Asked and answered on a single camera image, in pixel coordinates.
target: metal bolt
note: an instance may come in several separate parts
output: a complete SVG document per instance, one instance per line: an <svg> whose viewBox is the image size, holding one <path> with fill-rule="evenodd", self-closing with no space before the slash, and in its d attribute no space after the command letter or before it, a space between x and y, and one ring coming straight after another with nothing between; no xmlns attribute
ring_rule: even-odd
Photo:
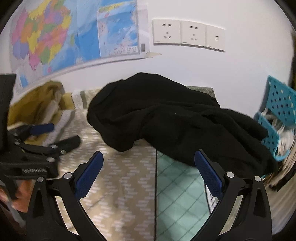
<svg viewBox="0 0 296 241"><path fill-rule="evenodd" d="M234 174L232 172L226 173L226 176L229 178L234 178Z"/></svg>
<svg viewBox="0 0 296 241"><path fill-rule="evenodd" d="M65 179L70 179L71 177L72 177L72 173L69 173L69 172L64 175Z"/></svg>
<svg viewBox="0 0 296 241"><path fill-rule="evenodd" d="M259 182L259 181L261 181L261 177L259 177L259 176L255 176L255 180L256 180L257 182Z"/></svg>
<svg viewBox="0 0 296 241"><path fill-rule="evenodd" d="M39 177L39 178L37 179L37 182L41 183L41 182L43 182L43 180L44 180L43 177Z"/></svg>
<svg viewBox="0 0 296 241"><path fill-rule="evenodd" d="M52 158L52 157L48 157L46 160L47 160L48 162L51 162L51 163L55 162L55 159Z"/></svg>

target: wall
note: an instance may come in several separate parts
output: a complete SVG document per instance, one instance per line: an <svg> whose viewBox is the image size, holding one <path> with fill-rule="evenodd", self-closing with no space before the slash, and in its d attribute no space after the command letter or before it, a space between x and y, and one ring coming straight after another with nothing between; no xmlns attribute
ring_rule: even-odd
<svg viewBox="0 0 296 241"><path fill-rule="evenodd" d="M145 4L147 0L138 0ZM215 90L222 107L254 116L268 75L287 83L293 46L291 26L273 0L149 0L154 18L191 20L226 29L226 52L185 46L152 46L154 58L103 64L56 77L66 91L102 87L137 72L158 73L184 85ZM9 28L0 35L0 72L10 73Z"/></svg>

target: human hand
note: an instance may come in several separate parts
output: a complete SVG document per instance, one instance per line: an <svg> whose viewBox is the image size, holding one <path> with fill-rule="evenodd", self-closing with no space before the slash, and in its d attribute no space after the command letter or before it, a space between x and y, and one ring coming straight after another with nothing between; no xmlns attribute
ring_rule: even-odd
<svg viewBox="0 0 296 241"><path fill-rule="evenodd" d="M18 210L22 213L28 212L33 188L34 188L33 180L26 180L21 182L15 194L15 197L17 199L12 201L12 207L15 210ZM2 188L0 188L0 200L4 203L8 202L8 197Z"/></svg>

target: black jacket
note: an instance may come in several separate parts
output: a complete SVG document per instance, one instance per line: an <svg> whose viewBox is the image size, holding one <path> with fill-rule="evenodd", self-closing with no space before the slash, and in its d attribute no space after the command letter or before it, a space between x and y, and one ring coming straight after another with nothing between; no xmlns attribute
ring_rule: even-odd
<svg viewBox="0 0 296 241"><path fill-rule="evenodd" d="M175 160L194 166L202 149L225 171L244 178L277 170L260 141L267 131L252 118L221 109L209 95L157 74L138 73L106 85L87 119L105 143L123 152L145 139Z"/></svg>

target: perforated basket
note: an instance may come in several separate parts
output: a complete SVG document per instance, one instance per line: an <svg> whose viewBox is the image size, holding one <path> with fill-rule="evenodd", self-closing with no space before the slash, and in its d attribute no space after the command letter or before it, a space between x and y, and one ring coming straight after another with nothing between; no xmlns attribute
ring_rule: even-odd
<svg viewBox="0 0 296 241"><path fill-rule="evenodd" d="M269 76L268 82L270 90L266 107L285 125L288 127L296 126L296 92L278 81L277 79ZM279 135L276 129L269 123L269 121L259 113L259 124L265 127L268 131L268 136L262 140L262 144L266 146L273 157L277 161L284 160L290 153L287 151L284 156L277 156L277 149L279 145Z"/></svg>

